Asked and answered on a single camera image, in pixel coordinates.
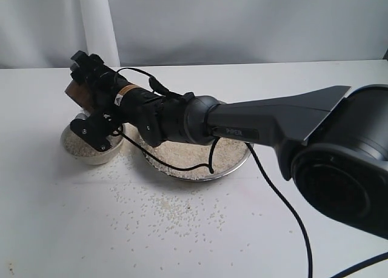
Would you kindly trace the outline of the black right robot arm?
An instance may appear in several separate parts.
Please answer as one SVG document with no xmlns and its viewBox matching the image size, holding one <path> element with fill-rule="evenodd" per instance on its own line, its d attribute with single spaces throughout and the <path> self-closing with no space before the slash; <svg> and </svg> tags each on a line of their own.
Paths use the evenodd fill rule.
<svg viewBox="0 0 388 278">
<path fill-rule="evenodd" d="M 155 77 L 146 90 L 95 54 L 72 57 L 66 94 L 88 116 L 70 128 L 95 150 L 122 124 L 146 144 L 208 145 L 217 137 L 275 150 L 285 180 L 323 215 L 387 237 L 387 85 L 337 85 L 295 96 L 223 103 L 169 91 Z"/>
</svg>

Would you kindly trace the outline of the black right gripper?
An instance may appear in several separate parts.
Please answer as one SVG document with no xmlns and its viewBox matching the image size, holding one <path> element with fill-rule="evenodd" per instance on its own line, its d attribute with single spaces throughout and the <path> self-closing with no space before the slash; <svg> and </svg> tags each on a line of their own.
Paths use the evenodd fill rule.
<svg viewBox="0 0 388 278">
<path fill-rule="evenodd" d="M 154 77 L 149 78 L 152 91 L 133 83 L 104 64 L 100 56 L 77 51 L 71 60 L 72 79 L 79 85 L 93 87 L 93 100 L 112 119 L 135 126 L 142 139 L 151 147 L 163 142 L 187 143 L 185 110 L 188 94 L 166 89 Z"/>
</svg>

